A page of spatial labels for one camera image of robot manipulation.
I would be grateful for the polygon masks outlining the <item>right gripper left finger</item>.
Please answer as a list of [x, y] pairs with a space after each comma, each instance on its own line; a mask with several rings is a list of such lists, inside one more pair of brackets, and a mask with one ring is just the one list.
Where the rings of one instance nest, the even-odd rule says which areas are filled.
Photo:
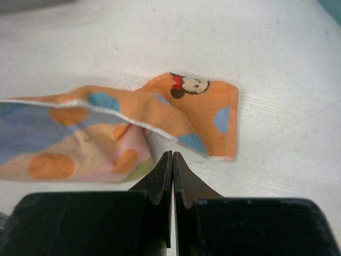
[[171, 151], [126, 191], [33, 193], [1, 233], [1, 255], [165, 255], [171, 245]]

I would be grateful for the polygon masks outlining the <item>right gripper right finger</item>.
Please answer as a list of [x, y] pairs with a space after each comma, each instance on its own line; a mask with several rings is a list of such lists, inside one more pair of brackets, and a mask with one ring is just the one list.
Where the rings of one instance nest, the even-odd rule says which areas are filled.
[[224, 197], [173, 155], [178, 255], [340, 255], [321, 209], [305, 198]]

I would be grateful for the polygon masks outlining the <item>colourful polka dot towel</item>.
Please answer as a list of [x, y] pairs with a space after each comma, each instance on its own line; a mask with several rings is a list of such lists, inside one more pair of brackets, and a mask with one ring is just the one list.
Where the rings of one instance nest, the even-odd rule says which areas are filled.
[[157, 133], [195, 153], [232, 161], [238, 89], [222, 81], [162, 74], [135, 91], [88, 85], [1, 101], [1, 178], [124, 182], [153, 168]]

